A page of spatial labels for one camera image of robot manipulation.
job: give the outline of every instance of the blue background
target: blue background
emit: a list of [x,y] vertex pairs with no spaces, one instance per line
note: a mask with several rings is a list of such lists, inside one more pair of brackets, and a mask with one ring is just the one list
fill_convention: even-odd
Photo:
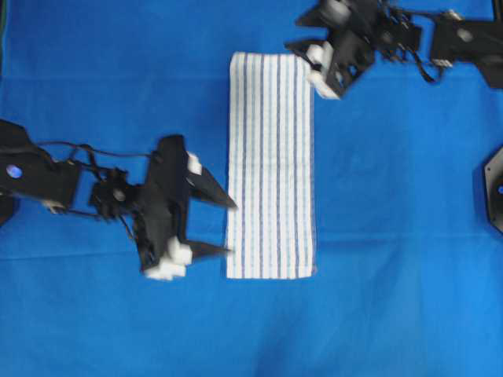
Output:
[[[312,0],[7,3],[2,118],[117,152],[180,132],[223,183],[232,53],[321,34],[294,25]],[[400,5],[492,17],[489,0]],[[433,87],[380,61],[343,101],[316,97],[308,280],[226,280],[221,260],[146,280],[120,224],[23,201],[0,229],[0,375],[503,375],[503,236],[480,170],[502,103],[473,67]],[[190,235],[222,242],[224,211],[191,209]]]

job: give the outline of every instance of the blue fabric surface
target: blue fabric surface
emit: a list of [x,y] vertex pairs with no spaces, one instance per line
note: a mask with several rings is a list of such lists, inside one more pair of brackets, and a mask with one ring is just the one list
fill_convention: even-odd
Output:
[[[232,53],[319,34],[293,23],[313,3],[8,0],[0,116],[123,152],[182,132],[225,182]],[[492,16],[489,0],[400,5]],[[0,229],[0,375],[501,376],[503,236],[480,170],[501,104],[464,65],[431,87],[378,62],[343,101],[317,97],[309,280],[226,280],[220,260],[146,280],[120,224],[25,200]],[[223,210],[195,203],[189,223],[222,241]]]

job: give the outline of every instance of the screw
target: screw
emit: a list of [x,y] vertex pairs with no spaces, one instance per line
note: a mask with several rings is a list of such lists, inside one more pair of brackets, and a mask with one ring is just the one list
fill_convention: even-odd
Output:
[[386,43],[392,43],[393,42],[393,35],[391,35],[391,33],[389,31],[385,31],[380,37]]
[[457,29],[457,36],[463,40],[463,42],[471,42],[473,40],[473,34],[466,29]]
[[118,202],[123,202],[124,200],[126,200],[126,195],[124,195],[124,192],[122,192],[118,188],[113,190],[113,197],[116,198]]

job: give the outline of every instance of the towel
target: towel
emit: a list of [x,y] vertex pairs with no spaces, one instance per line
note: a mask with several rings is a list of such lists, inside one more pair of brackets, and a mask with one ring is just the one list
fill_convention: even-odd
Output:
[[296,279],[315,271],[312,89],[293,55],[235,53],[230,65],[232,279]]

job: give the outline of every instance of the blue stripe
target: blue stripe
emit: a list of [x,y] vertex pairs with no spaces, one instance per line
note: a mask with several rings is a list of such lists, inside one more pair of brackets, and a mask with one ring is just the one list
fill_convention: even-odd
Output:
[[[273,58],[270,58],[269,61],[270,67],[269,67],[269,101],[271,103],[271,108],[269,110],[269,158],[270,160],[268,161],[269,165],[269,198],[271,199],[273,197],[273,161],[272,161],[272,155],[273,155],[273,109],[272,109],[272,101],[273,101]],[[269,205],[267,206],[267,213],[269,215],[270,221],[273,218],[272,215],[272,206]],[[271,224],[269,224],[269,240],[271,244],[269,245],[269,267],[272,269],[273,266],[273,250],[272,250],[272,240],[273,240],[273,227]]]
[[281,276],[281,224],[280,224],[280,182],[281,182],[281,150],[280,150],[280,117],[281,114],[281,55],[277,57],[277,124],[276,124],[276,226],[277,226],[277,277]]
[[260,59],[260,189],[259,189],[259,241],[260,241],[260,277],[264,269],[263,239],[263,182],[264,182],[264,56]]
[[317,247],[317,235],[316,235],[316,213],[314,210],[314,95],[313,88],[310,88],[310,184],[311,184],[311,240],[313,243],[313,267],[311,273],[316,273],[316,247]]
[[[251,123],[250,123],[250,138],[251,138],[251,151],[250,151],[250,156],[251,156],[251,164],[250,164],[250,212],[251,216],[250,219],[252,222],[255,220],[256,214],[254,213],[254,205],[255,205],[255,62],[256,59],[255,57],[251,58],[251,82],[250,82],[250,96],[251,96]],[[251,229],[251,235],[250,235],[250,251],[249,251],[249,256],[250,256],[250,263],[248,264],[248,268],[251,269],[250,274],[254,276],[254,266],[255,266],[255,224],[251,223],[250,224],[250,229]]]
[[[302,80],[302,85],[303,85],[303,98],[302,98],[302,135],[306,135],[306,101],[305,101],[305,96],[306,96],[306,89],[309,90],[309,86],[306,84],[307,80],[307,67],[304,65],[304,77]],[[307,164],[306,164],[306,143],[302,143],[302,161],[303,161],[303,178],[304,183],[303,183],[303,215],[307,216]],[[307,226],[304,226],[304,250],[306,254],[304,255],[304,267],[307,268],[307,265],[309,263],[309,249],[307,248],[307,244],[309,242],[309,237],[307,235]]]
[[296,238],[296,277],[299,277],[299,210],[297,208],[297,58],[293,69],[293,192],[294,192],[294,231]]
[[288,106],[290,105],[289,103],[289,100],[288,98],[290,97],[289,96],[289,92],[290,92],[290,87],[289,87],[289,75],[290,75],[290,65],[288,64],[288,58],[285,59],[286,60],[286,72],[285,72],[285,100],[287,101],[286,103],[286,106],[285,106],[285,166],[286,166],[286,169],[285,169],[285,228],[287,229],[287,232],[285,234],[285,239],[286,239],[286,242],[285,242],[285,254],[286,254],[286,277],[288,277],[289,273],[290,273],[290,265],[292,263],[292,261],[290,260],[290,240],[289,240],[289,236],[290,236],[290,203],[289,203],[289,200],[290,200],[290,185],[288,184],[289,183],[289,175],[290,175],[290,169],[288,168],[289,166],[289,159],[290,159],[290,148],[289,148],[289,145],[288,145],[288,138],[290,137],[290,134],[289,134],[289,123],[290,123],[290,119],[288,119]]
[[242,206],[243,209],[241,211],[241,272],[244,277],[244,253],[245,253],[245,240],[246,240],[246,196],[245,196],[245,188],[246,188],[246,139],[247,139],[247,128],[248,124],[246,121],[248,104],[247,104],[247,65],[248,65],[248,54],[244,55],[244,115],[243,115],[243,174],[241,177],[241,184],[243,185],[243,189],[241,190],[242,195]]
[[[237,192],[237,157],[238,157],[238,148],[239,148],[239,54],[236,55],[236,60],[235,60],[236,66],[234,67],[234,85],[235,85],[235,106],[234,106],[234,111],[236,112],[236,118],[234,123],[234,132],[237,133],[235,139],[236,139],[236,144],[235,144],[235,155],[234,155],[234,190]],[[234,212],[234,249],[236,249],[236,240],[237,240],[237,213]],[[233,269],[234,269],[234,277],[237,277],[237,258],[236,255],[233,255]]]

